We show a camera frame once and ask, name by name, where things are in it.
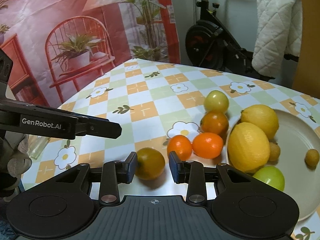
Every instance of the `yellow-green tomato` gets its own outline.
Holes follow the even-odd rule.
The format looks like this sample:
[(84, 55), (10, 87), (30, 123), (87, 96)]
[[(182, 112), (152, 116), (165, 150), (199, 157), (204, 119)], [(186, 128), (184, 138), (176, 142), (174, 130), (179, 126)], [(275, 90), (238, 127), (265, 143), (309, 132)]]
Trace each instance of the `yellow-green tomato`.
[(278, 190), (284, 190), (284, 176), (282, 172), (274, 166), (261, 168), (253, 177)]
[(211, 91), (204, 100), (206, 112), (216, 111), (225, 113), (229, 107), (228, 97), (219, 90)]

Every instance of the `yellow lemon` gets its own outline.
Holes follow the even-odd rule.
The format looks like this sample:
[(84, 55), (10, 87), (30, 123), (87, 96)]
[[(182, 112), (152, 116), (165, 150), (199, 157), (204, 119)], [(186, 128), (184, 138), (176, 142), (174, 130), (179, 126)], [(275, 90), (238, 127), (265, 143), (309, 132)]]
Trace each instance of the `yellow lemon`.
[(241, 113), (241, 122), (249, 122), (261, 128), (269, 140), (279, 129), (279, 120), (276, 112), (265, 105), (253, 105), (244, 109)]
[(243, 172), (255, 170), (269, 159), (268, 138), (262, 129), (252, 123), (237, 124), (229, 136), (228, 156), (236, 169)]

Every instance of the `table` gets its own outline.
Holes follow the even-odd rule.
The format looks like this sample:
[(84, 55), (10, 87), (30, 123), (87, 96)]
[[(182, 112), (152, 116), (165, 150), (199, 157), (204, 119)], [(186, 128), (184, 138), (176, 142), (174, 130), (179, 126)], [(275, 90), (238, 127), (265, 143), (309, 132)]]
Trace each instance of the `table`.
[[(320, 100), (268, 82), (192, 66), (131, 59), (104, 74), (66, 101), (60, 108), (81, 114), (108, 118), (122, 126), (116, 139), (93, 136), (75, 140), (51, 138), (31, 168), (23, 175), (25, 189), (33, 187), (78, 163), (101, 167), (104, 162), (124, 160), (131, 151), (143, 147), (159, 150), (168, 162), (166, 143), (169, 137), (183, 133), (189, 139), (198, 134), (204, 115), (203, 101), (212, 90), (223, 91), (229, 98), (230, 126), (240, 111), (254, 104), (265, 104), (288, 111), (307, 122), (320, 136)], [(195, 155), (191, 159), (204, 166), (226, 160), (226, 151), (215, 160)], [(177, 185), (166, 164), (165, 172), (155, 181), (134, 178), (130, 185), (119, 185), (123, 195), (186, 195), (187, 185)], [(92, 186), (91, 197), (98, 197), (99, 184)], [(215, 197), (212, 183), (207, 183), (208, 199)], [(300, 222), (294, 235), (305, 230), (310, 240), (320, 240), (320, 208)]]

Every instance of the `white flower pattern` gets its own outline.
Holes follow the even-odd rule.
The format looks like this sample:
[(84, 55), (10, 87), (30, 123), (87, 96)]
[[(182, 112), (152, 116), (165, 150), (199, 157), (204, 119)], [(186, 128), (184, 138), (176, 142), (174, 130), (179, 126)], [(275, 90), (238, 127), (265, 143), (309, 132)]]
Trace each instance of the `white flower pattern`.
[(107, 90), (107, 88), (96, 88), (91, 94), (91, 98), (96, 98), (98, 96), (101, 96), (104, 94), (104, 92)]
[(246, 92), (251, 91), (250, 87), (255, 87), (255, 86), (250, 86), (250, 87), (249, 86), (250, 85), (247, 85), (247, 84), (244, 84), (244, 83), (231, 82), (230, 89), (234, 90), (234, 91), (237, 91), (240, 94), (244, 94)]
[(134, 70), (137, 68), (138, 68), (138, 65), (132, 65), (132, 66), (126, 67), (127, 70)]
[(64, 170), (68, 164), (76, 160), (76, 148), (70, 146), (63, 148), (58, 152), (58, 156), (54, 159), (54, 165), (58, 166), (60, 170)]
[(194, 122), (176, 122), (173, 124), (172, 129), (167, 133), (169, 138), (176, 136), (178, 134), (186, 136), (190, 141), (199, 134), (199, 126)]
[(187, 91), (188, 87), (185, 86), (184, 84), (176, 84), (176, 85), (172, 85), (171, 89), (173, 90), (173, 92), (179, 93), (182, 91)]
[(311, 116), (311, 112), (308, 110), (308, 108), (305, 105), (300, 104), (300, 103), (295, 103), (295, 105), (296, 106), (294, 107), (294, 109), (298, 113), (302, 114), (306, 118), (309, 118)]

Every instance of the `plant pot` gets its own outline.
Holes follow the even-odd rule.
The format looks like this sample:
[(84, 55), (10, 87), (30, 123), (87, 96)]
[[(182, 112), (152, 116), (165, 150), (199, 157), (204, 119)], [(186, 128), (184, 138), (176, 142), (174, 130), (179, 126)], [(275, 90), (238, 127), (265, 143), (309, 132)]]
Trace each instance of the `plant pot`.
[(87, 51), (77, 57), (68, 59), (69, 68), (79, 69), (90, 64), (90, 52)]
[(4, 33), (0, 33), (0, 45), (4, 43)]

